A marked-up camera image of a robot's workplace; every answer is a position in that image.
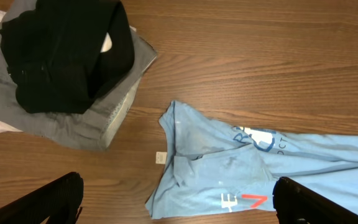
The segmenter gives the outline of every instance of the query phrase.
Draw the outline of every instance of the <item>wooden table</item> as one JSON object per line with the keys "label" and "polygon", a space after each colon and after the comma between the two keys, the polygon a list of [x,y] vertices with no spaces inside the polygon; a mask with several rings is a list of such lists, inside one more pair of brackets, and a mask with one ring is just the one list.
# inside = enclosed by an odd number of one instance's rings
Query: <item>wooden table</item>
{"label": "wooden table", "polygon": [[[12,0],[0,0],[7,10]],[[144,207],[166,151],[171,100],[222,121],[358,135],[358,1],[124,0],[158,50],[109,151],[0,134],[0,207],[66,174],[85,180],[81,223],[278,223],[273,212],[152,221]]]}

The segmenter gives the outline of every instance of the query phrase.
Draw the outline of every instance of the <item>folded clothing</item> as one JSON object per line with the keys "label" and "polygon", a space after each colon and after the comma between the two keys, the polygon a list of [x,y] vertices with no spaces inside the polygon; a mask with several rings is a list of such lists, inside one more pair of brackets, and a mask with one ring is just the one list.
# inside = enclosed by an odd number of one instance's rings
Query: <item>folded clothing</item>
{"label": "folded clothing", "polygon": [[[113,45],[100,53],[106,32]],[[17,102],[28,113],[84,113],[134,63],[120,1],[38,0],[0,33]]]}
{"label": "folded clothing", "polygon": [[[5,16],[6,12],[0,10],[0,22],[2,21],[3,17]],[[103,47],[101,49],[101,52],[105,52],[111,48],[111,38],[106,34],[106,38],[103,42]],[[114,137],[116,131],[118,130],[118,127],[121,125],[122,121],[124,120],[124,117],[126,115],[126,111],[131,107],[131,104],[134,100],[137,86],[139,85],[140,79],[131,87],[131,89],[128,91],[127,95],[122,99],[122,101],[116,106],[114,111],[111,114],[111,117],[109,118],[111,121],[109,122],[109,128],[106,129],[106,133],[103,137],[103,141],[108,145],[109,142],[111,142],[112,138]],[[2,121],[0,121],[0,133],[6,132],[6,131],[12,131],[12,132],[21,132],[21,130],[12,127],[9,124],[6,124]]]}
{"label": "folded clothing", "polygon": [[[35,3],[36,0],[15,0],[3,21],[33,10]],[[131,36],[135,51],[133,67],[113,90],[97,99],[84,114],[29,114],[23,110],[17,103],[16,84],[6,71],[7,64],[0,49],[0,121],[64,146],[105,150],[133,102],[141,76],[157,57],[155,50],[134,31]]]}
{"label": "folded clothing", "polygon": [[146,203],[152,218],[274,211],[273,188],[284,176],[358,214],[358,136],[231,126],[178,101],[160,124],[168,152]]}

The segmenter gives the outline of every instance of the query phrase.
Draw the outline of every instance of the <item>light blue t-shirt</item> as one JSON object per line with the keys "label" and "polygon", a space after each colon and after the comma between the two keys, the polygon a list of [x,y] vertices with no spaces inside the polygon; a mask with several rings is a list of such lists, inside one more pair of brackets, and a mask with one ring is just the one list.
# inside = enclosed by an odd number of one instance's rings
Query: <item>light blue t-shirt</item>
{"label": "light blue t-shirt", "polygon": [[160,124],[168,155],[146,203],[153,219],[274,211],[272,192],[282,176],[358,214],[358,136],[231,126],[179,101]]}

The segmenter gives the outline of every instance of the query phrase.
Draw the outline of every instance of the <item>black cloth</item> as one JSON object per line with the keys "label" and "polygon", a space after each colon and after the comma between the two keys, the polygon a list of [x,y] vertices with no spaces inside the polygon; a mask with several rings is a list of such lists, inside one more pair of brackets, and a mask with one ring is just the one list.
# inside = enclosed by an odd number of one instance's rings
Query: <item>black cloth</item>
{"label": "black cloth", "polygon": [[[84,113],[134,63],[120,1],[38,0],[0,33],[17,102],[28,113]],[[106,33],[112,47],[100,53]]]}

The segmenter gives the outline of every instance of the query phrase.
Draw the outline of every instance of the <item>gray towel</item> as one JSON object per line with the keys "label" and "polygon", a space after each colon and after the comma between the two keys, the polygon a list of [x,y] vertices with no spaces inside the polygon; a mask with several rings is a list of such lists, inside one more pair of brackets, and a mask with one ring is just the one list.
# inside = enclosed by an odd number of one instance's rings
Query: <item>gray towel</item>
{"label": "gray towel", "polygon": [[[9,21],[24,11],[35,9],[35,3],[36,0],[15,0],[2,21]],[[16,84],[7,74],[7,65],[0,49],[0,121],[64,146],[105,150],[132,104],[141,76],[157,57],[153,48],[133,31],[132,40],[135,47],[134,66],[122,82],[84,114],[26,113],[16,101]]]}

